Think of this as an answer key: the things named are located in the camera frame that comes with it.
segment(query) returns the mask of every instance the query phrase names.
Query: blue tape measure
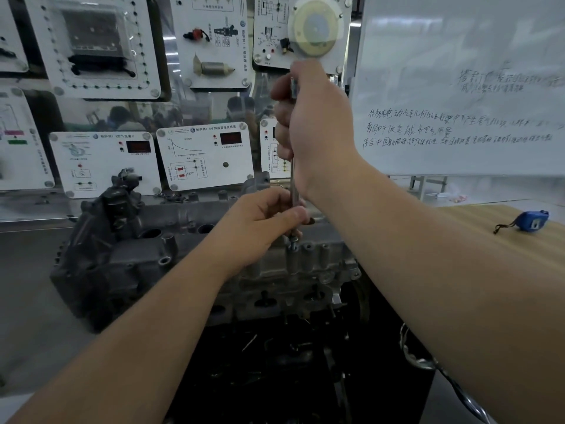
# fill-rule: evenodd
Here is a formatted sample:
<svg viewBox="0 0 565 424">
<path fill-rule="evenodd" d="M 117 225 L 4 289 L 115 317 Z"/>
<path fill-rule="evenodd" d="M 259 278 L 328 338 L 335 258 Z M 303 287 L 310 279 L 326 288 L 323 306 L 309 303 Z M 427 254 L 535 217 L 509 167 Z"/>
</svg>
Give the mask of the blue tape measure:
<svg viewBox="0 0 565 424">
<path fill-rule="evenodd" d="M 525 211 L 520 214 L 510 224 L 498 224 L 494 228 L 496 235 L 501 228 L 511 228 L 517 226 L 519 230 L 525 232 L 536 232 L 544 227 L 545 222 L 549 219 L 549 211 Z"/>
</svg>

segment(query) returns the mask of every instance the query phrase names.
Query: whiteboard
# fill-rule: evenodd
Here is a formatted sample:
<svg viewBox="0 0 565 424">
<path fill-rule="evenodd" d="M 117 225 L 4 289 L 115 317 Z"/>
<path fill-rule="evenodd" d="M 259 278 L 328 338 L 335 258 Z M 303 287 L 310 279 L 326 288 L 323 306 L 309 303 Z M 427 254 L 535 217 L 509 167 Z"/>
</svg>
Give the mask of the whiteboard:
<svg viewBox="0 0 565 424">
<path fill-rule="evenodd" d="M 350 98 L 386 174 L 565 175 L 565 0 L 365 0 Z"/>
</svg>

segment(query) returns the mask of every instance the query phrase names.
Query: yellow circular disc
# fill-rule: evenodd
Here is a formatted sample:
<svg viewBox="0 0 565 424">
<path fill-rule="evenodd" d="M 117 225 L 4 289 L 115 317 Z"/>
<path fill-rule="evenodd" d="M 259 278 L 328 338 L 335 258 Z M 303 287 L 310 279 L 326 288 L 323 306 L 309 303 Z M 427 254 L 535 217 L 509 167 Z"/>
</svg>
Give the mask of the yellow circular disc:
<svg viewBox="0 0 565 424">
<path fill-rule="evenodd" d="M 298 47 L 309 56 L 322 56 L 335 44 L 338 21 L 333 9 L 322 0 L 311 0 L 294 15 L 294 39 Z"/>
</svg>

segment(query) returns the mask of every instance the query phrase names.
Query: engine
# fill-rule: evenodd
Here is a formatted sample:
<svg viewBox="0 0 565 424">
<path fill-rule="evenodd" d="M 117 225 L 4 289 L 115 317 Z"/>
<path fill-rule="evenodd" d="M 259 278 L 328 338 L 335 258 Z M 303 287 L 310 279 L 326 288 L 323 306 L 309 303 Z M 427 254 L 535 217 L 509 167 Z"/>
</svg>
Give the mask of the engine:
<svg viewBox="0 0 565 424">
<path fill-rule="evenodd" d="M 267 172 L 227 190 L 163 197 L 148 205 L 125 170 L 82 215 L 62 245 L 51 280 L 74 316 L 100 332 L 142 297 L 214 228 L 237 199 L 271 186 Z M 207 325 L 298 315 L 341 306 L 343 283 L 361 276 L 351 251 L 322 216 L 298 247 L 280 237 L 257 263 L 228 280 Z"/>
</svg>

